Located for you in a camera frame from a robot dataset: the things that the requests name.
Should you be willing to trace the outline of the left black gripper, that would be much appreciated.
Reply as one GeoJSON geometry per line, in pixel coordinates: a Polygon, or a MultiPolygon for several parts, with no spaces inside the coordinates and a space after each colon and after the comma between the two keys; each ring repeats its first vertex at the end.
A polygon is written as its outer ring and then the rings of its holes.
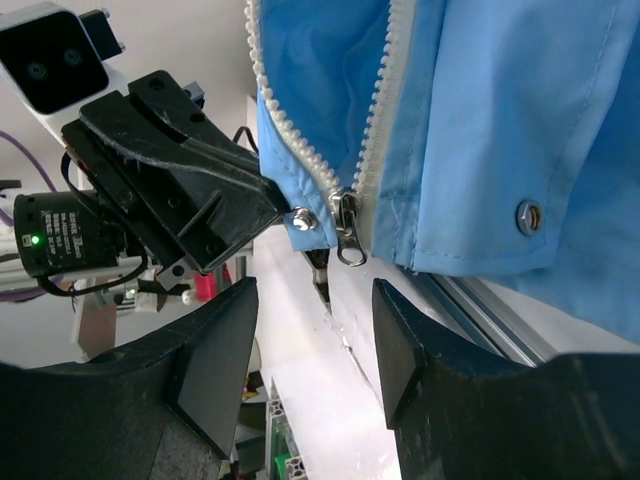
{"type": "Polygon", "coordinates": [[[20,195],[15,239],[27,275],[59,294],[53,277],[141,260],[171,289],[210,272],[290,206],[262,176],[255,153],[218,129],[164,70],[82,106],[61,130],[61,172],[80,190],[20,195]]]}

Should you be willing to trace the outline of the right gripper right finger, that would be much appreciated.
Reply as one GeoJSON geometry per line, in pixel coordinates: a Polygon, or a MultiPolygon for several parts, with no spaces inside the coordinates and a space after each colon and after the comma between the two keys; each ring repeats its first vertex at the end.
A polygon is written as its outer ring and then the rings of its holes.
{"type": "Polygon", "coordinates": [[[639,358],[563,354],[529,367],[372,287],[386,423],[405,479],[635,479],[639,358]]]}

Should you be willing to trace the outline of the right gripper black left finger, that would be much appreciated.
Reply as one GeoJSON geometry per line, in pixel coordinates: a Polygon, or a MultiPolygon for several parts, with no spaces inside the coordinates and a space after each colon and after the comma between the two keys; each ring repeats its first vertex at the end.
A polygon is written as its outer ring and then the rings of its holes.
{"type": "Polygon", "coordinates": [[[85,363],[1,368],[5,479],[214,479],[232,449],[258,313],[247,277],[85,363]]]}

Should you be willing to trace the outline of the light blue hooded jacket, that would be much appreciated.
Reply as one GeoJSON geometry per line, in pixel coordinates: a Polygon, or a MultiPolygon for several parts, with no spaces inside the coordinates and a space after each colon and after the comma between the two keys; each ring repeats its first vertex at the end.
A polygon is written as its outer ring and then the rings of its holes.
{"type": "Polygon", "coordinates": [[[635,1],[250,1],[261,172],[342,247],[639,339],[635,1]]]}

